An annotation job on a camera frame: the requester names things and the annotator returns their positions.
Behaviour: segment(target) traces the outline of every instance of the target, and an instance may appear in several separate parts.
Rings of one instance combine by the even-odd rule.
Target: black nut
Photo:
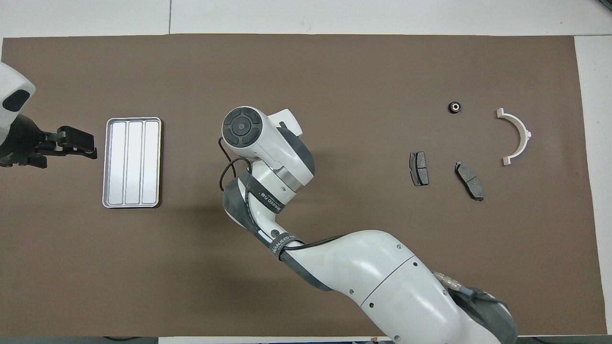
[[[461,104],[459,104],[459,102],[451,102],[449,104],[449,111],[451,113],[458,113],[461,111]]]

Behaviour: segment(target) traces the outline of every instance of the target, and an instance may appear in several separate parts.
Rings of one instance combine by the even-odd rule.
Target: white floor
[[[612,334],[612,182],[608,177],[612,171],[612,12],[597,0],[0,1],[0,39],[213,32],[580,36],[576,53],[586,150],[606,319]],[[160,342],[179,343],[178,339]],[[218,337],[192,339],[221,341]],[[251,341],[265,342],[263,338]]]

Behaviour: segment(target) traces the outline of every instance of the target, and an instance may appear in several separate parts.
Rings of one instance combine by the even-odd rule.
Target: rectangular tray
[[[152,208],[159,203],[162,121],[111,118],[106,123],[102,204]]]

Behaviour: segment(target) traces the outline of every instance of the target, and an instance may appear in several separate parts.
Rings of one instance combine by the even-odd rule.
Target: brown mat
[[[103,159],[0,170],[2,336],[381,335],[223,212],[216,141],[238,105],[302,125],[317,174],[278,217],[302,239],[388,231],[505,299],[521,334],[606,331],[571,37],[23,38],[2,61],[37,86],[25,115],[91,132],[102,157],[109,118],[164,121],[158,209],[105,209]],[[533,133],[510,166],[518,134],[499,107]],[[412,185],[411,151],[429,186]]]

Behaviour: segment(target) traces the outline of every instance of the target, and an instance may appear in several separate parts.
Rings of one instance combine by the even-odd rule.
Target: white robotic arm
[[[78,154],[97,158],[94,137],[67,125],[57,133],[40,130],[20,114],[36,88],[19,72],[0,62],[0,166],[47,167],[45,155]]]
[[[275,216],[312,179],[315,166],[297,137],[297,121],[289,110],[278,114],[239,107],[223,121],[228,146],[255,159],[225,186],[223,207],[236,223],[311,285],[350,297],[395,342],[516,341],[517,327],[503,301],[432,273],[388,233],[359,231],[304,244],[279,226]]]
[[[23,75],[0,62],[0,144],[3,144],[21,108],[36,92],[36,87]]]

